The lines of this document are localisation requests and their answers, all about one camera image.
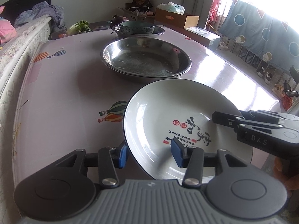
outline pink pillow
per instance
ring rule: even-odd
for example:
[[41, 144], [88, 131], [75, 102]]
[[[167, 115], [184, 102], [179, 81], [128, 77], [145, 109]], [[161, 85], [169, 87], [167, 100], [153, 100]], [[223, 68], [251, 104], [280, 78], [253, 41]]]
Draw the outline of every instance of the pink pillow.
[[[0, 14], [3, 12], [4, 6], [0, 7]], [[0, 45], [10, 41], [17, 35], [15, 28], [10, 21], [0, 18]]]

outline green bowl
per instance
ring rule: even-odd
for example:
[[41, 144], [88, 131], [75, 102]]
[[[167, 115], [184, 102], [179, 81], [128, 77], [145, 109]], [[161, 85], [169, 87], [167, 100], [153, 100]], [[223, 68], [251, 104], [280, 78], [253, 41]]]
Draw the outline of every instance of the green bowl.
[[155, 26], [141, 21], [127, 21], [120, 24], [120, 31], [128, 34], [152, 34]]

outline blue patterned cloth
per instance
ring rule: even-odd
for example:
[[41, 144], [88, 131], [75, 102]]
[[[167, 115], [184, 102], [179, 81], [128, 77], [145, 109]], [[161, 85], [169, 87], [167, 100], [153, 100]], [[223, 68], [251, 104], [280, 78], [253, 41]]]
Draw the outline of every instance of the blue patterned cloth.
[[287, 74], [299, 68], [299, 34], [252, 4], [234, 0], [219, 32]]
[[22, 12], [15, 20], [15, 25], [22, 25], [31, 22], [33, 19], [49, 14], [53, 21], [54, 32], [65, 29], [64, 9], [60, 6], [49, 5], [47, 2], [41, 2], [31, 10]]

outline purple vegetable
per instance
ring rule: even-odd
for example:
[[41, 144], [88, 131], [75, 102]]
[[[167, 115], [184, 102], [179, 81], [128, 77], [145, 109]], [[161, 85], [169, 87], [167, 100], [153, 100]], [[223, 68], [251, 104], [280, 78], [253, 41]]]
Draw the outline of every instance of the purple vegetable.
[[118, 15], [114, 15], [113, 18], [114, 19], [110, 24], [110, 28], [113, 28], [115, 25], [119, 25], [122, 22], [129, 21], [129, 19], [127, 19], [126, 17], [122, 17], [122, 16], [118, 16]]

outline white plastic bag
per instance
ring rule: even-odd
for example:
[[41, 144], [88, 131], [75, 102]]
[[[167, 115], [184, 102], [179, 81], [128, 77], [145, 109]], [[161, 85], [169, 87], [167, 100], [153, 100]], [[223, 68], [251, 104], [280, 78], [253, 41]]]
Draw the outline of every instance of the white plastic bag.
[[171, 13], [178, 13], [178, 14], [182, 14], [182, 15], [185, 12], [185, 8], [183, 6], [174, 4], [172, 2], [169, 2], [167, 4], [162, 3], [159, 6], [157, 6], [157, 8], [159, 8], [161, 10], [166, 10]]

